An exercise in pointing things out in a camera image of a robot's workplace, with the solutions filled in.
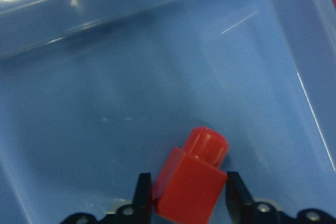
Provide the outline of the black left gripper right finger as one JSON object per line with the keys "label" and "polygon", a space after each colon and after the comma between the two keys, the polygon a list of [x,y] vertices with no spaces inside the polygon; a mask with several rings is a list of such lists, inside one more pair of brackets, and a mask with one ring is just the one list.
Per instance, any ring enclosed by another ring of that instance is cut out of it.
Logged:
{"label": "black left gripper right finger", "polygon": [[238,172],[227,172],[225,202],[232,223],[252,223],[254,200]]}

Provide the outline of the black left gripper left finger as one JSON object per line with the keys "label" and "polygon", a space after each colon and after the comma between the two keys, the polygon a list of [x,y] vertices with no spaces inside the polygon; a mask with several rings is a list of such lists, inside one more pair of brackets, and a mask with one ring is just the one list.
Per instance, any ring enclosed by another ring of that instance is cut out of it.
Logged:
{"label": "black left gripper left finger", "polygon": [[150,173],[141,173],[133,196],[133,223],[151,223],[152,214],[152,177]]}

